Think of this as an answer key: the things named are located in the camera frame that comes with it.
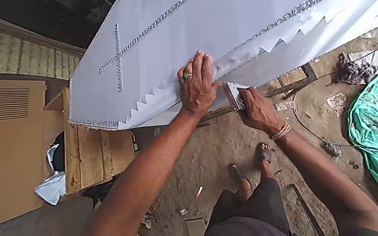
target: feet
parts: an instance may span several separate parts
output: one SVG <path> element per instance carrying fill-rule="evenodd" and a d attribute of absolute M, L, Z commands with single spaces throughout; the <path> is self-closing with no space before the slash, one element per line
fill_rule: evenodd
<path fill-rule="evenodd" d="M 271 163 L 272 148 L 265 143 L 261 143 L 258 150 L 258 162 L 260 169 L 260 178 L 274 178 L 273 174 L 269 170 L 269 164 Z"/>
<path fill-rule="evenodd" d="M 247 179 L 235 164 L 229 165 L 230 172 L 234 175 L 234 178 L 239 183 L 239 190 L 236 192 L 236 196 L 241 201 L 246 201 L 249 198 L 250 192 L 252 190 L 252 185 L 249 179 Z"/>

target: wrist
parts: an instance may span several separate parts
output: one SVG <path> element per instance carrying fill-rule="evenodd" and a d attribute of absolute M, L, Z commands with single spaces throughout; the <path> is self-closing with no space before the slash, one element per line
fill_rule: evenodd
<path fill-rule="evenodd" d="M 285 121 L 278 119 L 264 130 L 269 136 L 275 135 L 285 126 Z"/>
<path fill-rule="evenodd" d="M 203 117 L 202 114 L 194 113 L 185 108 L 181 108 L 178 115 L 197 122 L 199 122 Z"/>

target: gold ring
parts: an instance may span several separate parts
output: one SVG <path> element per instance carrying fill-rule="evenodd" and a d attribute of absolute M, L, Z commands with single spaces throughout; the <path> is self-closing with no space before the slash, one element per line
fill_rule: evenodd
<path fill-rule="evenodd" d="M 189 77 L 191 76 L 192 76 L 192 73 L 189 73 L 187 71 L 183 72 L 183 79 L 185 79 L 185 81 L 188 81 Z"/>

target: bracelet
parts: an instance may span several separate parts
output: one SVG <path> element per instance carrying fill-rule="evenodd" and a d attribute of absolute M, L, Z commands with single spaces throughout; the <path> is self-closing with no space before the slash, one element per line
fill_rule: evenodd
<path fill-rule="evenodd" d="M 272 138 L 273 140 L 279 139 L 280 137 L 286 135 L 288 131 L 290 130 L 291 130 L 291 126 L 285 121 L 284 127 L 282 127 L 282 129 L 279 132 L 277 132 L 274 136 L 270 138 Z"/>

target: forearm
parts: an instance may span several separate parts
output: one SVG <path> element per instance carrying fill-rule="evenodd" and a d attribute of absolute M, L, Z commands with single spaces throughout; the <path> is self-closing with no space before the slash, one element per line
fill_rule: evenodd
<path fill-rule="evenodd" d="M 320 150 L 295 131 L 276 140 L 313 193 L 329 208 L 340 231 L 355 225 L 378 230 L 378 207 Z"/>
<path fill-rule="evenodd" d="M 164 184 L 199 118 L 182 110 L 157 140 L 120 175 L 89 235 L 134 236 L 142 217 Z"/>

